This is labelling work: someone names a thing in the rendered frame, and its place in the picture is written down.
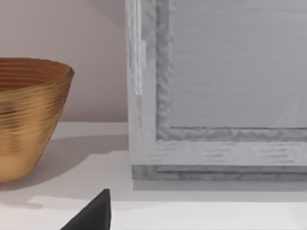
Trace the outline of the grey cabinet door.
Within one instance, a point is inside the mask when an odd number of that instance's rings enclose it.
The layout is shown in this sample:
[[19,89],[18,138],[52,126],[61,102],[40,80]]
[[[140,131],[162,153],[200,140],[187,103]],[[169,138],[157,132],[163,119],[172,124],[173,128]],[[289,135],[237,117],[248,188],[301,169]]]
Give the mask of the grey cabinet door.
[[307,0],[156,0],[156,137],[307,142]]

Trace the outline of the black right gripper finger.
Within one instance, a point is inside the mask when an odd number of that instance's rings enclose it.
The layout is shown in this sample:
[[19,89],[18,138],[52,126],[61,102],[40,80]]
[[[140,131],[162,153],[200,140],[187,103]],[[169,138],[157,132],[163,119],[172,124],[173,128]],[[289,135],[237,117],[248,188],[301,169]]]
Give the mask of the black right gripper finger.
[[110,190],[104,189],[60,230],[111,230]]

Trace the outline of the brown woven basket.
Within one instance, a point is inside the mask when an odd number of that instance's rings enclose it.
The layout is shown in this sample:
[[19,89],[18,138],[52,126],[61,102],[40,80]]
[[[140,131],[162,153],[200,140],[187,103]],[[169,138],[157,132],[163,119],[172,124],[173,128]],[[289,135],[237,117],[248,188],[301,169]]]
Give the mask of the brown woven basket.
[[0,57],[0,183],[35,168],[63,112],[74,71],[67,64]]

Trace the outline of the grey wooden cabinet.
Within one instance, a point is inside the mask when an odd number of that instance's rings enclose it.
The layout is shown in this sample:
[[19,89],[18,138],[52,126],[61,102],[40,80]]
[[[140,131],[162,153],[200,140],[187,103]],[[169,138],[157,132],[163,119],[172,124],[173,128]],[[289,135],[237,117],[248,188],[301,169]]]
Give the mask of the grey wooden cabinet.
[[174,127],[175,0],[125,0],[134,180],[307,181],[307,127]]

